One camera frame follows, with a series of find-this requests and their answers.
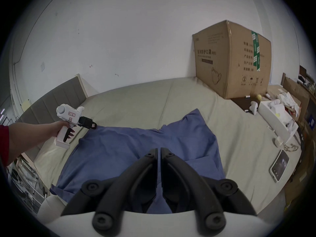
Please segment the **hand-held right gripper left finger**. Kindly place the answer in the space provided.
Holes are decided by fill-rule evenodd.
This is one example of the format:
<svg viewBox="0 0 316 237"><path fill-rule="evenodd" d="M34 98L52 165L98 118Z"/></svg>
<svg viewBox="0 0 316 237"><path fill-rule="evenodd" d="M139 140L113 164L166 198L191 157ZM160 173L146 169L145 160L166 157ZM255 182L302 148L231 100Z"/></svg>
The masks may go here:
<svg viewBox="0 0 316 237"><path fill-rule="evenodd" d="M120 176L106 180L88 180L73 196L61 216L94 212L92 226L95 230L118 230L126 204L131 209L144 209L156 196L158 149L151 149L145 156L128 167ZM138 186L149 182L149 191L137 203L133 202Z"/></svg>

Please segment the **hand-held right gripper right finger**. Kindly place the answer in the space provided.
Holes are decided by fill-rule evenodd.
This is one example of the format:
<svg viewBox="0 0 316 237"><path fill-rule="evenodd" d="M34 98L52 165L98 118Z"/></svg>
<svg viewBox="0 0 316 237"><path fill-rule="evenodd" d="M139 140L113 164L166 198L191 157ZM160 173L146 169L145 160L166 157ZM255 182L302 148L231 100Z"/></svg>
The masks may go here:
<svg viewBox="0 0 316 237"><path fill-rule="evenodd" d="M235 181L201 176L167 148L160 150L160 170L163 197L172 213L194 210L199 231L223 231L224 212L257 216Z"/></svg>

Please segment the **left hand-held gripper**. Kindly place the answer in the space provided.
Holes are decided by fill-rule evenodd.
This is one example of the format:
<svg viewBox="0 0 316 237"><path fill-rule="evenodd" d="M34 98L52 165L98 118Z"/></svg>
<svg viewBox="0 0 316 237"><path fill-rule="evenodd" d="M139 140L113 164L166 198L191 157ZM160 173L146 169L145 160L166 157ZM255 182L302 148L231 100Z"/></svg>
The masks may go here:
<svg viewBox="0 0 316 237"><path fill-rule="evenodd" d="M82 115L84 111L83 106L79 106L77 109L74 109L70 105L62 104L57 107L56 112L57 116L64 121L69 122L72 129L75 126L83 127L87 129L97 129L97 124L90 118ZM61 148L69 148L70 144L67 143L70 129L63 127L55 138L55 145Z"/></svg>

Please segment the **person's left hand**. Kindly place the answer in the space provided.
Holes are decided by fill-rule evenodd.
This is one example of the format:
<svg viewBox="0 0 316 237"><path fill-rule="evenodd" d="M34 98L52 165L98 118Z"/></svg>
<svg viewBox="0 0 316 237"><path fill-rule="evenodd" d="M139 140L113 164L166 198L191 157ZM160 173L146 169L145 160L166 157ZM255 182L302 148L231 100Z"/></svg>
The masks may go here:
<svg viewBox="0 0 316 237"><path fill-rule="evenodd" d="M60 120L51 124L47 124L47 136L48 138L51 137L57 137L58 133L61 131L61 129L63 127L66 127L67 129L70 129L70 133L69 136L67 137L68 139L70 139L71 137L73 137L73 132L74 130L71 127L72 124L70 124L67 121L64 120Z"/></svg>

